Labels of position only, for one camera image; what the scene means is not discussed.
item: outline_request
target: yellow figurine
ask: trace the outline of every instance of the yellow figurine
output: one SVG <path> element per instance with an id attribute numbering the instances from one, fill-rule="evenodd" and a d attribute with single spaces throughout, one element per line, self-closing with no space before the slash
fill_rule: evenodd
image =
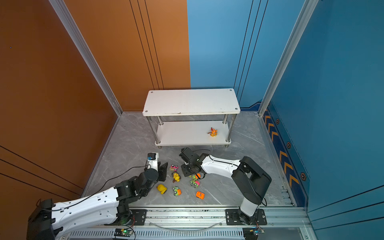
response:
<path id="1" fill-rule="evenodd" d="M 157 186 L 157 189 L 160 191 L 161 194 L 163 194 L 163 193 L 165 193 L 167 191 L 167 188 L 164 185 L 162 185 L 162 184 L 159 184 Z"/>
<path id="2" fill-rule="evenodd" d="M 214 128 L 211 127 L 211 131 L 208 134 L 211 134 L 211 137 L 216 137 L 217 130 L 215 130 Z"/>
<path id="3" fill-rule="evenodd" d="M 180 175 L 177 172 L 174 172 L 172 174 L 173 176 L 173 182 L 179 182 L 180 181 Z"/>

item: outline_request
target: shelf lower board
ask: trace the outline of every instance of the shelf lower board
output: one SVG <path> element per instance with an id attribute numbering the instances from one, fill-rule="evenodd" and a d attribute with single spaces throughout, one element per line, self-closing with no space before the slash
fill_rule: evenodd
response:
<path id="1" fill-rule="evenodd" d="M 211 127 L 217 129 L 217 136 L 211 137 Z M 164 122 L 159 125 L 157 135 L 160 144 L 156 146 L 190 146 L 190 145 L 228 145 L 228 123 L 219 121 L 180 121 Z"/>

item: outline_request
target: yellow arrow marking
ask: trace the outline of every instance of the yellow arrow marking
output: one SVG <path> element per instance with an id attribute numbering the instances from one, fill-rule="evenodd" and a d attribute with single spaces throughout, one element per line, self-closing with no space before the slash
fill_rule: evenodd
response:
<path id="1" fill-rule="evenodd" d="M 270 132 L 271 126 L 274 127 L 272 123 L 268 123 L 268 132 Z"/>
<path id="2" fill-rule="evenodd" d="M 280 151 L 280 162 L 281 162 L 281 156 L 282 156 L 282 155 L 288 157 L 287 154 L 286 154 L 285 152 Z"/>
<path id="3" fill-rule="evenodd" d="M 291 165 L 289 165 L 288 163 L 284 163 L 284 172 L 285 172 L 285 174 L 287 174 L 287 167 L 289 167 L 290 169 L 292 169 L 293 170 L 293 167 L 291 166 Z"/>
<path id="4" fill-rule="evenodd" d="M 299 180 L 297 180 L 294 176 L 292 175 L 289 175 L 289 186 L 292 188 L 292 180 L 294 180 L 295 182 L 297 182 L 297 184 L 300 184 L 299 183 Z"/>
<path id="5" fill-rule="evenodd" d="M 270 116 L 265 116 L 265 125 L 266 125 L 266 119 L 267 119 L 267 118 L 270 119 L 271 117 L 270 117 Z"/>
<path id="6" fill-rule="evenodd" d="M 273 136 L 274 136 L 274 135 L 279 136 L 279 135 L 277 134 L 277 132 L 272 131 L 272 142 L 273 142 Z"/>

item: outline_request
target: orange wall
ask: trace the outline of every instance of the orange wall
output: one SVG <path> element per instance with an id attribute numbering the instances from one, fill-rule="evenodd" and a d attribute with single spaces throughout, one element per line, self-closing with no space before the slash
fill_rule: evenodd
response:
<path id="1" fill-rule="evenodd" d="M 186 0 L 65 0 L 124 111 L 149 90 L 190 88 Z"/>
<path id="2" fill-rule="evenodd" d="M 38 199 L 80 197 L 117 116 L 48 0 L 3 1 L 0 29 L 0 239 L 25 239 Z"/>

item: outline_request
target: robotic arm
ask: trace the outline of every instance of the robotic arm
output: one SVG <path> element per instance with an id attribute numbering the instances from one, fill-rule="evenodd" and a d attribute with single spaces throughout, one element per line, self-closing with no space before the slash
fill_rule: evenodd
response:
<path id="1" fill-rule="evenodd" d="M 202 172 L 232 178 L 245 197 L 238 217 L 244 224 L 252 224 L 256 208 L 271 183 L 271 177 L 259 165 L 249 157 L 227 160 L 209 154 L 198 156 L 189 148 L 183 148 L 179 156 L 185 161 L 181 169 L 186 177 Z M 159 168 L 158 158 L 158 153 L 149 153 L 147 167 L 139 176 L 92 196 L 55 204 L 52 199 L 40 202 L 28 219 L 27 240 L 54 240 L 90 226 L 129 223 L 129 203 L 145 197 L 158 180 L 165 180 L 167 163 Z"/>

